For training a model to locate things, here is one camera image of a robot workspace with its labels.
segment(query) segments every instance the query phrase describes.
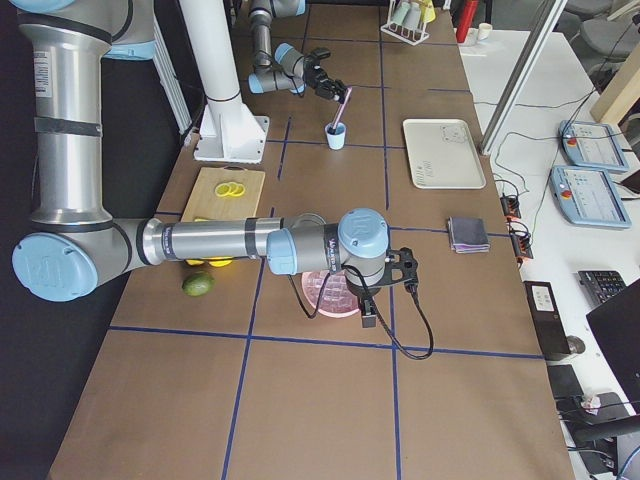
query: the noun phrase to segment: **wooden cutting board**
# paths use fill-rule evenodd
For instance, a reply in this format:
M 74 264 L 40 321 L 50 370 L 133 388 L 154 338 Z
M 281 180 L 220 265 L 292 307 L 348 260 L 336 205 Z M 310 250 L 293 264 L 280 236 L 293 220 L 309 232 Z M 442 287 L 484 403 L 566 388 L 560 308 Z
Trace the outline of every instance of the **wooden cutting board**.
M 254 217 L 264 184 L 264 172 L 238 167 L 203 167 L 191 190 L 181 221 L 193 222 L 196 218 L 207 220 L 241 220 Z M 245 187 L 240 197 L 218 197 L 215 188 L 224 182 L 241 183 Z

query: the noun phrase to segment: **blue control panel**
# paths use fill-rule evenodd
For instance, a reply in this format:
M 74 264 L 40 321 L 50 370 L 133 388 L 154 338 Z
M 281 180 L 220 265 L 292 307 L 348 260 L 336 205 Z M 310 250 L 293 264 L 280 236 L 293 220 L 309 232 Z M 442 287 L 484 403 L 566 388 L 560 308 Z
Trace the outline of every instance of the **blue control panel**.
M 556 166 L 551 188 L 560 210 L 571 223 L 629 228 L 631 220 L 606 170 Z
M 580 167 L 600 167 L 612 173 L 629 170 L 611 125 L 593 122 L 560 123 L 562 146 L 569 161 Z

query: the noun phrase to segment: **folded cloth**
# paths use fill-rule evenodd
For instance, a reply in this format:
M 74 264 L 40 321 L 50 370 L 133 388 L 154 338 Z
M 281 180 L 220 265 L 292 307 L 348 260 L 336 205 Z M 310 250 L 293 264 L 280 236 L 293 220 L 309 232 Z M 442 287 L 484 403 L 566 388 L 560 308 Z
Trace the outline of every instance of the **folded cloth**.
M 481 218 L 450 217 L 447 230 L 451 249 L 456 253 L 489 251 L 489 237 Z

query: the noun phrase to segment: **white desk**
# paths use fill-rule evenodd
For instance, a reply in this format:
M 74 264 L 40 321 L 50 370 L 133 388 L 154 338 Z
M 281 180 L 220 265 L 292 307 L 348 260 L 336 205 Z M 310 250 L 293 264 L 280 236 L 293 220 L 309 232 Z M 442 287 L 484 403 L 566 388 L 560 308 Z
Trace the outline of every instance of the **white desk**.
M 495 109 L 494 105 L 483 102 L 498 102 L 528 35 L 529 32 L 494 31 L 484 42 L 473 47 L 461 47 L 483 132 Z M 554 33 L 517 103 L 556 106 L 578 100 L 591 89 L 591 82 L 566 39 L 562 34 Z M 597 93 L 591 95 L 580 110 L 578 120 L 593 121 L 589 111 L 597 98 Z M 491 155 L 491 165 L 495 174 L 515 183 L 521 192 L 525 190 L 522 179 L 501 168 L 496 160 L 521 174 L 526 180 L 529 193 L 521 195 L 520 208 L 523 222 L 530 229 L 534 228 L 534 217 L 542 202 L 533 234 L 532 250 L 535 258 L 525 262 L 521 277 L 523 280 L 551 283 L 566 334 L 575 335 L 585 342 L 586 352 L 568 360 L 573 365 L 585 394 L 613 391 L 624 401 L 626 397 L 589 331 L 585 315 L 592 306 L 577 280 L 576 272 L 618 270 L 627 284 L 640 277 L 640 202 L 625 202 L 625 208 L 633 222 L 629 230 L 572 225 L 560 213 L 547 187 L 547 176 L 554 158 L 556 165 L 567 164 L 562 151 L 556 155 L 557 140 L 533 141 L 516 135 L 509 135 L 505 140 L 508 132 L 535 138 L 555 137 L 559 123 L 570 118 L 579 104 L 577 102 L 560 108 L 516 106 L 495 143 L 497 146 Z M 618 138 L 623 148 L 628 148 L 626 140 L 622 136 Z M 640 162 L 633 153 L 626 155 L 631 172 L 640 168 Z M 626 175 L 628 174 L 612 177 L 620 180 Z M 497 188 L 499 191 L 504 188 L 507 194 L 514 193 L 511 186 L 502 182 L 497 184 Z M 621 196 L 631 195 L 621 189 Z M 578 455 L 572 454 L 571 457 L 576 478 L 588 479 L 589 475 Z

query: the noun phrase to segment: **keyboard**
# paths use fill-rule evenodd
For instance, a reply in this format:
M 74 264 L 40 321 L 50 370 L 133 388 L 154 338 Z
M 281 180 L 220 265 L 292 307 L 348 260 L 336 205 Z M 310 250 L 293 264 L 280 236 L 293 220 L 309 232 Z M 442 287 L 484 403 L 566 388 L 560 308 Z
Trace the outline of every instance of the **keyboard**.
M 627 286 L 615 270 L 581 270 L 578 275 L 596 305 L 606 302 Z

